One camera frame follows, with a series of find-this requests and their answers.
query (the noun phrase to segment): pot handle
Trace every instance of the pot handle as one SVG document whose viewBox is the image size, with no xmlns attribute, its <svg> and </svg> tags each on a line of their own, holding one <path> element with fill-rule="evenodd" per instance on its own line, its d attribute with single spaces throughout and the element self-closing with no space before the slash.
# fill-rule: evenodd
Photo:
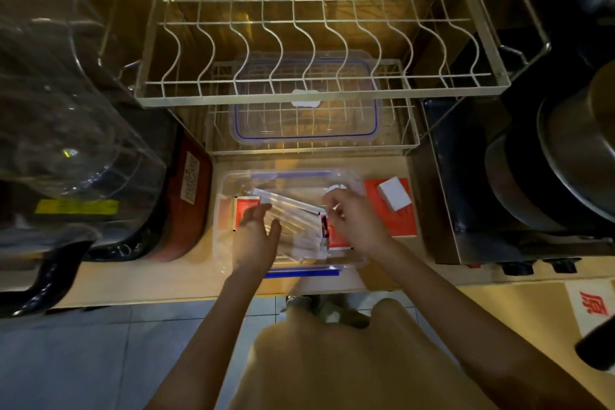
<svg viewBox="0 0 615 410">
<path fill-rule="evenodd" d="M 592 368 L 607 371 L 615 365 L 615 316 L 583 337 L 575 346 L 579 358 Z"/>
<path fill-rule="evenodd" d="M 0 292 L 0 318 L 47 310 L 73 286 L 79 265 L 92 242 L 76 242 L 45 253 L 36 281 L 22 292 Z"/>
</svg>

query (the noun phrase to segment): wire shelf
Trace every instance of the wire shelf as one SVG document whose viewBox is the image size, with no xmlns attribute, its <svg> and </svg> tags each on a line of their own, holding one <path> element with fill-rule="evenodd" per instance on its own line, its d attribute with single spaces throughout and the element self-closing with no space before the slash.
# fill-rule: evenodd
<svg viewBox="0 0 615 410">
<path fill-rule="evenodd" d="M 452 74 L 456 53 L 449 46 L 459 36 L 472 46 L 474 60 Z M 433 44 L 438 48 L 428 49 Z M 356 50 L 373 57 L 370 71 L 344 70 Z M 400 61 L 385 79 L 397 80 L 396 87 L 339 87 L 320 92 L 321 101 L 496 95 L 510 85 L 480 0 L 154 0 L 135 97 L 145 107 L 314 100 L 305 82 L 311 64 L 295 78 L 278 78 L 278 88 L 272 83 L 277 66 L 257 80 L 263 88 L 244 77 L 257 53 L 280 65 L 289 51 L 312 60 L 322 51 L 342 52 L 341 67 L 320 77 L 337 84 L 380 85 L 391 74 L 381 68 L 384 60 Z M 212 74 L 214 65 L 229 61 L 240 62 L 231 76 Z M 286 91 L 285 81 L 303 83 L 305 93 Z M 247 92 L 246 82 L 252 83 Z"/>
<path fill-rule="evenodd" d="M 378 67 L 380 88 L 393 91 L 395 78 L 402 66 L 399 61 L 384 59 Z M 212 65 L 212 78 L 224 80 L 232 78 L 237 69 L 235 62 L 220 62 Z M 349 117 L 367 116 L 367 110 L 374 107 L 374 100 L 346 99 L 330 101 L 328 107 L 322 109 L 305 109 L 294 107 L 289 102 L 257 103 L 244 107 L 243 117 L 250 119 L 256 116 L 260 122 L 262 114 L 269 117 L 279 117 L 278 124 L 272 120 L 270 129 L 283 131 L 288 141 L 261 142 L 249 145 L 239 142 L 231 130 L 231 114 L 229 109 L 235 107 L 227 104 L 209 106 L 177 107 L 175 110 L 184 121 L 189 131 L 205 146 L 207 153 L 214 157 L 234 155 L 257 155 L 272 153 L 314 153 L 353 151 L 358 153 L 377 151 L 404 154 L 419 144 L 419 134 L 414 118 L 414 105 L 409 98 L 387 98 L 377 101 L 378 132 L 368 139 L 332 139 L 331 137 L 313 138 L 312 140 L 296 139 L 297 136 L 317 135 L 323 128 L 330 128 L 332 123 L 346 123 Z"/>
</svg>

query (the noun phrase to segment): countertop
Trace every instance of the countertop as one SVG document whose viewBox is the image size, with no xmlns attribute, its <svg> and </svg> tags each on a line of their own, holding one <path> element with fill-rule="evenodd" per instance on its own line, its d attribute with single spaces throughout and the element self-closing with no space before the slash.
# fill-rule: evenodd
<svg viewBox="0 0 615 410">
<path fill-rule="evenodd" d="M 404 157 L 343 157 L 275 160 L 222 161 L 214 164 L 207 225 L 200 242 L 185 256 L 166 263 L 147 260 L 114 263 L 84 262 L 72 289 L 57 308 L 119 305 L 151 302 L 203 300 L 217 297 L 227 274 L 211 256 L 215 194 L 221 177 L 235 169 L 350 168 L 368 178 L 408 176 Z M 533 276 L 510 277 L 498 266 L 479 268 L 436 265 L 425 252 L 420 221 L 418 236 L 402 239 L 438 273 L 457 286 L 531 283 L 575 278 L 615 277 L 615 258 L 584 258 L 578 274 L 556 274 L 543 262 L 534 265 Z M 398 286 L 375 263 L 361 269 L 344 269 L 339 276 L 265 279 L 257 294 L 262 296 L 319 294 L 362 290 L 395 290 Z"/>
</svg>

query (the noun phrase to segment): beige shirt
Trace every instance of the beige shirt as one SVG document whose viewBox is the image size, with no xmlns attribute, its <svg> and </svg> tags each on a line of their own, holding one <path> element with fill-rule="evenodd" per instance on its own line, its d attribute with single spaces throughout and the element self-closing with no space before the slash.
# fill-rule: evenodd
<svg viewBox="0 0 615 410">
<path fill-rule="evenodd" d="M 395 300 L 369 327 L 325 324 L 289 308 L 263 330 L 229 409 L 497 410 Z"/>
</svg>

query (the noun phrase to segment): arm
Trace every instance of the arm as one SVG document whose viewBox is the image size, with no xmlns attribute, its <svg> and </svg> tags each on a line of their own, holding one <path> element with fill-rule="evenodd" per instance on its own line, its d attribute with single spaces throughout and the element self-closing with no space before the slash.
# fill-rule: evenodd
<svg viewBox="0 0 615 410">
<path fill-rule="evenodd" d="M 325 202 L 335 228 L 399 283 L 498 408 L 604 410 L 571 375 L 388 235 L 366 198 L 335 189 Z"/>
<path fill-rule="evenodd" d="M 266 234 L 263 218 L 269 208 L 260 204 L 244 213 L 233 240 L 233 273 L 147 409 L 209 410 L 216 405 L 243 316 L 277 252 L 281 226 L 274 221 Z"/>
</svg>

